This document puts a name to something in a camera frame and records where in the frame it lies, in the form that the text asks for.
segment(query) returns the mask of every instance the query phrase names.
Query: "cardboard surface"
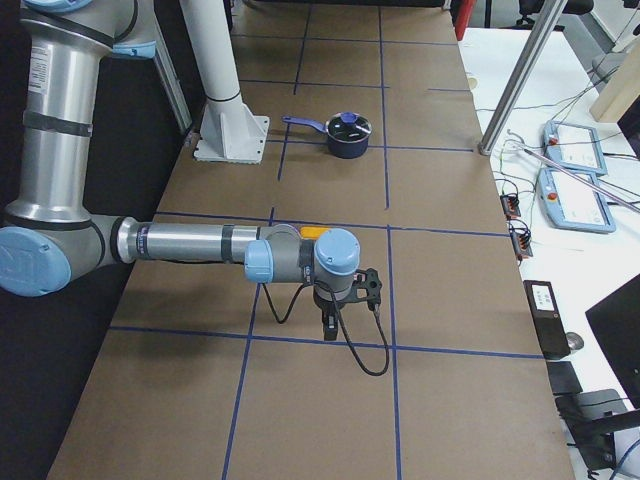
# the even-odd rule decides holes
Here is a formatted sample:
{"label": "cardboard surface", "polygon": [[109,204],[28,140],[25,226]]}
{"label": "cardboard surface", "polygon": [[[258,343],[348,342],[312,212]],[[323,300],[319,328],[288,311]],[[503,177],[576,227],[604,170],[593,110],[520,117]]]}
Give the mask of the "cardboard surface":
{"label": "cardboard surface", "polygon": [[[383,283],[389,370],[322,340],[311,289],[277,325],[241,266],[140,262],[50,478],[572,478],[449,14],[235,8],[264,158],[199,163],[192,143],[156,220],[348,228]],[[345,110],[374,126],[354,160],[280,121]],[[281,315],[295,289],[270,287]],[[371,313],[343,315],[380,369]]]}

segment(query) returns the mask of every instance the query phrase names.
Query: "yellow object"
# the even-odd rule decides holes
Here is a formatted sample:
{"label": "yellow object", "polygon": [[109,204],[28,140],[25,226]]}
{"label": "yellow object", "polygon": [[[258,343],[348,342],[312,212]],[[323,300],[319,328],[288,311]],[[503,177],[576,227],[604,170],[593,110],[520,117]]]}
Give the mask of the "yellow object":
{"label": "yellow object", "polygon": [[302,227],[300,229],[300,236],[307,240],[317,240],[327,230],[331,230],[330,227]]}

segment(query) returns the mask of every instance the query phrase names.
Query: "red object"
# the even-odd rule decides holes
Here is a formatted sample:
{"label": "red object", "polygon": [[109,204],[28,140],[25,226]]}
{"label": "red object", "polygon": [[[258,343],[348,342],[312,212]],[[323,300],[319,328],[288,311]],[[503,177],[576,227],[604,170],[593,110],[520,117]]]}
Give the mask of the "red object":
{"label": "red object", "polygon": [[469,25],[469,19],[471,18],[475,4],[476,0],[462,0],[460,4],[460,10],[458,11],[455,24],[456,38],[458,41],[464,38],[464,31],[467,29],[467,25]]}

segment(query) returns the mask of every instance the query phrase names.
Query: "blue cable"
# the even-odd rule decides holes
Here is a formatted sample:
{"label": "blue cable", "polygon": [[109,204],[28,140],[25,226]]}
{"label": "blue cable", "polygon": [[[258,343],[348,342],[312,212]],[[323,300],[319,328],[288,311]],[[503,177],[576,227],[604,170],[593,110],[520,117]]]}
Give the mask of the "blue cable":
{"label": "blue cable", "polygon": [[629,455],[631,455],[631,452],[633,452],[638,445],[640,445],[640,439],[636,440],[635,443],[633,445],[631,445],[627,449],[626,452],[624,452],[624,455],[620,459],[620,462],[618,463],[618,465],[616,465],[616,468],[613,471],[613,473],[611,474],[611,476],[609,477],[609,480],[613,480],[616,477],[616,475],[618,475],[618,473],[620,472],[620,469],[622,468],[622,465],[624,464],[625,460],[627,459],[627,457],[629,457]]}

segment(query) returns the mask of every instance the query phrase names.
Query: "saucepan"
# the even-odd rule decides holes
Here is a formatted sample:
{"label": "saucepan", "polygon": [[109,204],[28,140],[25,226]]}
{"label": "saucepan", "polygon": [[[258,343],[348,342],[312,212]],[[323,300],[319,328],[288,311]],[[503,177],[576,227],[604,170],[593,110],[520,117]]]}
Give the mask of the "saucepan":
{"label": "saucepan", "polygon": [[300,117],[282,117],[294,125],[306,125],[327,135],[329,151],[339,158],[357,158],[366,152],[371,136],[371,123],[354,112],[336,113],[325,123]]}

